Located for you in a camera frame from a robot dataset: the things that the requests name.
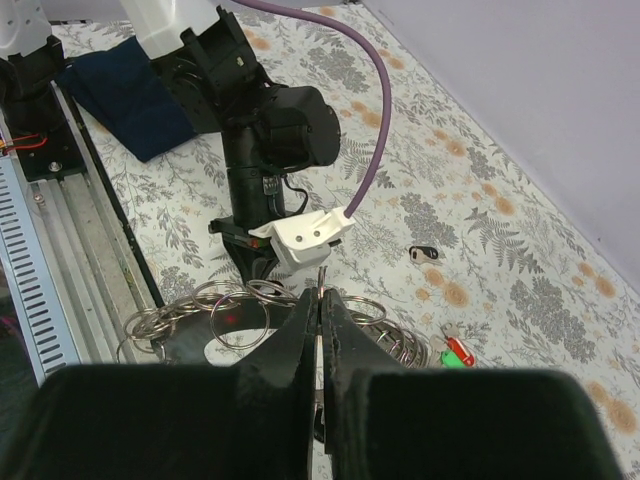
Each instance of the green key tag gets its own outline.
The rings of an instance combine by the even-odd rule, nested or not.
[[[442,365],[446,368],[467,368],[467,366],[462,363],[462,360],[460,360],[451,350],[443,352],[440,356],[440,360],[442,361]]]

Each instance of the pile of key rings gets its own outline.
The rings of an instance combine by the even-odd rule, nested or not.
[[[318,277],[318,296],[322,299],[325,291],[326,267],[320,269]],[[211,292],[212,289],[226,289],[230,293]],[[223,335],[216,333],[216,313],[237,308],[243,300],[257,299],[265,312],[265,327],[255,340],[245,345],[233,345]],[[427,365],[428,350],[426,342],[414,333],[387,319],[386,308],[369,298],[347,295],[342,297],[347,307],[359,304],[374,314],[349,309],[353,321],[362,328],[389,355],[409,368],[424,368]],[[231,350],[247,350],[260,344],[270,328],[269,305],[293,308],[298,296],[281,285],[266,280],[250,280],[246,285],[227,280],[213,280],[198,286],[191,295],[179,298],[175,302],[157,309],[146,309],[133,314],[124,324],[125,337],[118,345],[116,360],[120,363],[122,348],[131,342],[137,350],[155,354],[150,342],[156,342],[161,360],[166,360],[162,340],[171,336],[178,323],[191,315],[205,312],[213,337]]]

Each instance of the dark blue cloth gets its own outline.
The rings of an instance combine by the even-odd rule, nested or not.
[[[76,58],[57,82],[142,162],[196,135],[135,37]]]

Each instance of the white wall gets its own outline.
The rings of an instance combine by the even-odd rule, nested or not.
[[[640,290],[640,2],[364,3]]]
[[[114,20],[126,20],[124,10],[120,6],[120,0],[41,0],[42,6],[51,20],[93,20],[95,22],[108,22]],[[269,0],[278,5],[290,7],[315,7],[321,5],[338,4],[339,0]],[[223,4],[225,8],[233,9],[229,0],[215,1]]]

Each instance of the floral fabric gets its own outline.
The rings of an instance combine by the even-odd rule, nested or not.
[[[423,338],[457,324],[481,366],[571,373],[594,399],[628,478],[639,476],[638,294],[368,10],[320,12],[375,44],[394,87],[384,162],[357,225],[327,261],[329,282],[382,302]],[[311,209],[345,205],[380,124],[370,61],[325,28],[256,12],[239,19],[275,81],[313,85],[339,112],[339,160],[293,183],[311,192]],[[68,56],[113,47],[132,33],[126,23],[55,31]],[[207,232],[210,220],[230,213],[220,137],[202,136],[142,164],[85,116],[165,300],[211,278],[237,280],[220,239]],[[292,210],[300,201],[287,198]],[[435,247],[441,265],[414,263],[411,246]],[[297,292],[315,277],[276,274]],[[330,478],[325,461],[315,468],[315,478]]]

